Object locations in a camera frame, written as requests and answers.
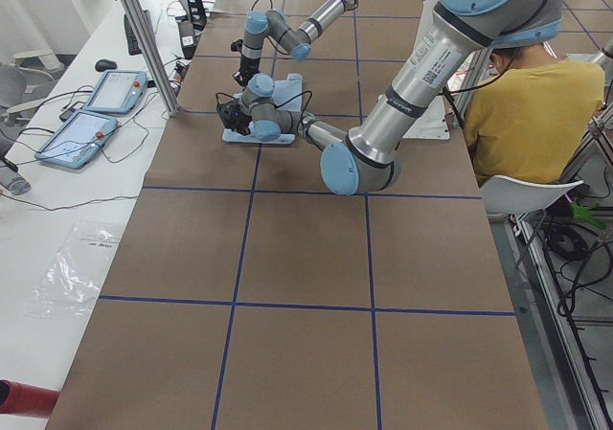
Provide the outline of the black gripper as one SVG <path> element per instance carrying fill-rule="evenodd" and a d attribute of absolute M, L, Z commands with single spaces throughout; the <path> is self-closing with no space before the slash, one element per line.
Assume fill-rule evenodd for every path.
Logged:
<path fill-rule="evenodd" d="M 261 47 L 250 47 L 243 39 L 231 43 L 231 51 L 240 53 L 240 65 L 233 74 L 235 81 L 245 87 L 249 80 L 260 72 Z"/>
<path fill-rule="evenodd" d="M 232 98 L 227 102 L 219 102 L 216 105 L 216 112 L 226 129 L 230 129 L 241 136 L 247 136 L 251 133 L 249 129 L 251 117 L 241 110 L 237 98 Z"/>

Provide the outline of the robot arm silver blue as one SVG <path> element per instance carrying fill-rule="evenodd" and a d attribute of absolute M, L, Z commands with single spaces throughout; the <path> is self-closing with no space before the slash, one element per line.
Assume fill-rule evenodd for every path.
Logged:
<path fill-rule="evenodd" d="M 275 103 L 274 80 L 261 72 L 261 49 L 271 37 L 292 58 L 305 59 L 313 42 L 359 0 L 327 0 L 298 29 L 279 10 L 252 11 L 245 22 L 234 74 L 239 97 L 217 107 L 224 126 L 259 142 L 283 134 L 304 138 L 322 151 L 320 171 L 336 194 L 378 192 L 400 173 L 397 147 L 449 78 L 473 52 L 528 46 L 555 37 L 563 0 L 438 0 L 428 31 L 416 45 L 363 124 L 344 132 L 309 113 Z"/>
<path fill-rule="evenodd" d="M 233 74 L 242 87 L 260 71 L 261 51 L 264 40 L 270 37 L 285 53 L 295 60 L 304 60 L 311 52 L 312 44 L 322 36 L 331 24 L 346 11 L 355 10 L 359 0 L 327 0 L 296 30 L 289 25 L 280 9 L 250 11 L 246 17 L 243 39 L 231 44 L 233 52 L 240 52 L 240 65 Z"/>

